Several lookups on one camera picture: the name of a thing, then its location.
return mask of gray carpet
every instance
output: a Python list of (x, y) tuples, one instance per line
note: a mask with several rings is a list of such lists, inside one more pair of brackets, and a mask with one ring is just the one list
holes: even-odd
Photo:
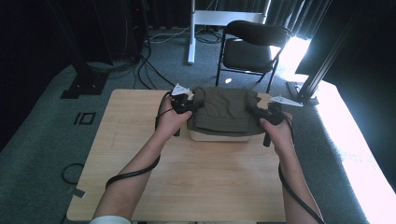
[[(152, 44), (149, 61), (171, 82), (191, 89), (213, 86), (219, 44), (197, 42), (195, 64), (187, 65), (188, 44), (186, 38)], [(290, 97), (284, 78), (294, 73), (297, 64), (280, 63), (272, 95)], [(171, 89), (150, 68), (147, 76), (145, 69), (143, 67), (141, 72), (142, 79), (152, 89)], [(72, 198), (68, 191), (73, 185), (61, 178), (63, 168), (76, 162), (84, 163), (87, 159), (113, 90), (145, 89), (133, 71), (118, 72), (110, 75), (102, 95), (60, 99), (75, 75), (73, 67), (69, 66), (52, 80), (29, 117), (1, 152), (0, 223), (75, 223), (64, 219)], [(251, 88), (259, 92), (264, 92), (268, 83), (268, 77), (257, 84), (258, 77), (238, 74), (224, 75), (220, 83), (228, 77), (233, 79), (229, 87)], [(285, 106), (284, 110), (294, 116), (296, 150), (306, 181), (327, 223), (367, 223), (315, 108)], [(92, 124), (78, 124), (78, 113), (96, 114)], [(66, 177), (77, 181), (80, 172), (78, 166), (71, 167)]]

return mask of wooden table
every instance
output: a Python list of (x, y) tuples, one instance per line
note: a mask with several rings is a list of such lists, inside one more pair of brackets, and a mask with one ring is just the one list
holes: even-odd
[[(165, 91), (115, 90), (67, 211), (71, 220), (90, 220), (107, 180), (138, 152), (154, 132)], [(269, 101), (260, 94), (261, 107)], [(263, 134), (247, 142), (195, 142), (186, 125), (165, 145), (133, 220), (285, 221), (278, 157), (262, 145)]]

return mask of hand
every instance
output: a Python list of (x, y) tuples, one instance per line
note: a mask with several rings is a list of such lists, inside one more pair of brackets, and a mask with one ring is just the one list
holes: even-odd
[[(285, 115), (290, 120), (292, 120), (292, 115), (290, 113), (285, 113)], [(279, 150), (293, 148), (291, 131), (286, 120), (283, 120), (278, 125), (273, 125), (266, 119), (260, 119), (260, 124), (265, 129), (265, 131), (267, 131), (267, 133), (270, 135), (271, 141), (275, 146), (276, 153), (278, 153)]]
[(162, 137), (165, 137), (166, 140), (171, 138), (172, 135), (177, 132), (180, 126), (192, 115), (191, 111), (178, 114), (172, 109), (171, 101), (172, 97), (168, 96), (163, 102), (163, 108), (161, 111), (162, 115), (158, 121), (156, 130), (156, 133), (159, 133)]

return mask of black chair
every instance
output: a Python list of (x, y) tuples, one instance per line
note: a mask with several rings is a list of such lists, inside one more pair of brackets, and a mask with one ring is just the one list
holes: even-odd
[[(286, 27), (250, 21), (231, 21), (223, 30), (216, 86), (219, 85), (221, 71), (261, 76), (258, 83), (272, 71), (266, 90), (268, 93), (279, 62), (279, 55), (290, 38), (291, 31)], [(278, 47), (274, 58), (271, 55), (271, 46)]]

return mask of desk leg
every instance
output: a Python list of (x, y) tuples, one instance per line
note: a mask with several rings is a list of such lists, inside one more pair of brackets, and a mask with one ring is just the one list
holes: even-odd
[(189, 48), (189, 64), (194, 64), (195, 60), (195, 0), (191, 0), (191, 36)]

